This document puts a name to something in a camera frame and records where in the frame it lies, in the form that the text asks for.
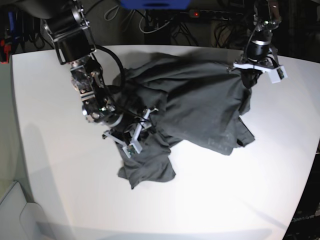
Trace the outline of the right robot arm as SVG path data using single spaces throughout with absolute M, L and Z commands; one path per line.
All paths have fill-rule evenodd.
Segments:
M 125 69 L 114 52 L 96 45 L 81 1 L 13 0 L 11 4 L 43 21 L 59 63 L 70 65 L 71 80 L 80 94 L 82 113 L 88 122 L 107 125 L 122 134 L 135 125 L 135 138 L 152 125 L 149 110 L 134 113 L 115 100 L 115 95 L 125 87 Z M 105 83 L 103 68 L 94 55 L 96 50 L 115 60 L 120 71 L 119 85 Z

